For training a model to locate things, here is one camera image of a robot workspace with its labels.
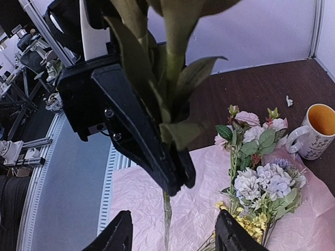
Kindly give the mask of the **orange brown flower stem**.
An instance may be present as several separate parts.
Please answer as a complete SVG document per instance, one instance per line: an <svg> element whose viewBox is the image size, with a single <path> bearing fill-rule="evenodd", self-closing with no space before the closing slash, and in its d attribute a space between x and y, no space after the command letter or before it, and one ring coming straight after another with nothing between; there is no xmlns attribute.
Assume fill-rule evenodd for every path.
<svg viewBox="0 0 335 251"><path fill-rule="evenodd" d="M189 96L213 69L216 57L207 57L185 66L189 39L200 18L224 12L237 1L112 1L121 17L120 27L128 30L136 44L128 57L124 39L121 59L128 78L150 116L158 124L178 125L177 114ZM148 9L164 19L166 45L157 45L148 31Z"/></svg>

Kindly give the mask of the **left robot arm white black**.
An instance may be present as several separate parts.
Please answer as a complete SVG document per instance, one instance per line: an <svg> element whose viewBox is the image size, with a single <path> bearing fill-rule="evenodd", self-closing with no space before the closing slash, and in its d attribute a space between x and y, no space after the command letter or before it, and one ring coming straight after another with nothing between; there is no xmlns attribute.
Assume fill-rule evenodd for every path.
<svg viewBox="0 0 335 251"><path fill-rule="evenodd" d="M56 79L73 131L86 142L107 130L115 149L170 196L192 188L196 171L187 146L166 129L174 114L158 89L158 50L144 50L107 1L62 1L48 14L60 43L82 57Z"/></svg>

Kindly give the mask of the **pink peony flower stem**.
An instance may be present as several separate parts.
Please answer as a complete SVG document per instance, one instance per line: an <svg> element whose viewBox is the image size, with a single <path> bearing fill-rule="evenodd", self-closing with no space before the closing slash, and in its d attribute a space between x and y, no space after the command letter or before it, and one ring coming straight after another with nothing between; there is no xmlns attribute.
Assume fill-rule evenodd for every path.
<svg viewBox="0 0 335 251"><path fill-rule="evenodd" d="M256 164L260 162L260 156L257 153L248 155L241 150L247 142L245 133L259 126L260 119L254 113L241 111L237 105L230 105L228 112L228 124L215 126L217 135L214 137L214 143L221 150L230 153L231 167L228 174L231 181L234 182L237 171L243 171L247 167L255 169Z"/></svg>

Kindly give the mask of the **yellow small flower bunch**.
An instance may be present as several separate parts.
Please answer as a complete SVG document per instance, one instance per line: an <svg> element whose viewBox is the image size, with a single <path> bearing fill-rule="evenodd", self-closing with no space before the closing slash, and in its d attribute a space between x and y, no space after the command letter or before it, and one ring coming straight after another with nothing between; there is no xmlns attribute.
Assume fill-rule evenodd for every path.
<svg viewBox="0 0 335 251"><path fill-rule="evenodd" d="M242 206L238 206L233 212L232 217L258 244L265 247L267 216L264 213L257 214L256 216L247 215L246 209ZM197 250L215 250L216 235L216 231L213 230Z"/></svg>

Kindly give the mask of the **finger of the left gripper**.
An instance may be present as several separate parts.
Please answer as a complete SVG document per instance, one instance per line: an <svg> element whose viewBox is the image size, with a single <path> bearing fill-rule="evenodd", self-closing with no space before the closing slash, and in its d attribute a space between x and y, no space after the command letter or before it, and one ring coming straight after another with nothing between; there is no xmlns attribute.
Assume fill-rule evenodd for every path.
<svg viewBox="0 0 335 251"><path fill-rule="evenodd" d="M189 117L189 113L190 103L186 101L181 107L173 108L172 122L179 123L185 121ZM195 185L196 171L188 148L178 151L175 142L172 141L170 154L176 166L176 177L180 187L186 186L187 188L193 188Z"/></svg>

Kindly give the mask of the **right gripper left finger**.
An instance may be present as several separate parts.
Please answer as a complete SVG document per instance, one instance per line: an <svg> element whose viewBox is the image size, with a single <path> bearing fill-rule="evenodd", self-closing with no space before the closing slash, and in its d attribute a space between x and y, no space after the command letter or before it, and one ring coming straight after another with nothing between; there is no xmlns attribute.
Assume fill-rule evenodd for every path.
<svg viewBox="0 0 335 251"><path fill-rule="evenodd" d="M131 251L133 224L130 211L120 211L83 251Z"/></svg>

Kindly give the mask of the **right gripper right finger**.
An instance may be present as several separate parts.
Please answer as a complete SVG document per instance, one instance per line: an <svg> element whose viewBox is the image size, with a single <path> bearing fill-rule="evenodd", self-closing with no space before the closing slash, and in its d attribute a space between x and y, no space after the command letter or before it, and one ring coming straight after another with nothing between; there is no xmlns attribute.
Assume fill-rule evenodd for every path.
<svg viewBox="0 0 335 251"><path fill-rule="evenodd" d="M216 251L268 251L254 240L227 210L221 210L215 223Z"/></svg>

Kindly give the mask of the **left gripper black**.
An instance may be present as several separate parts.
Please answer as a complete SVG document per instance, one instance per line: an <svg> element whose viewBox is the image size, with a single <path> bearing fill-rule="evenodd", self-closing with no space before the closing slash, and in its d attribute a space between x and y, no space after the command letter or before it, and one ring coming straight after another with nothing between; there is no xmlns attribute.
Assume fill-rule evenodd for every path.
<svg viewBox="0 0 335 251"><path fill-rule="evenodd" d="M183 185L181 161L133 90L120 57L106 55L64 68L57 78L63 110L82 141L107 129L115 148L140 165L170 196Z"/></svg>

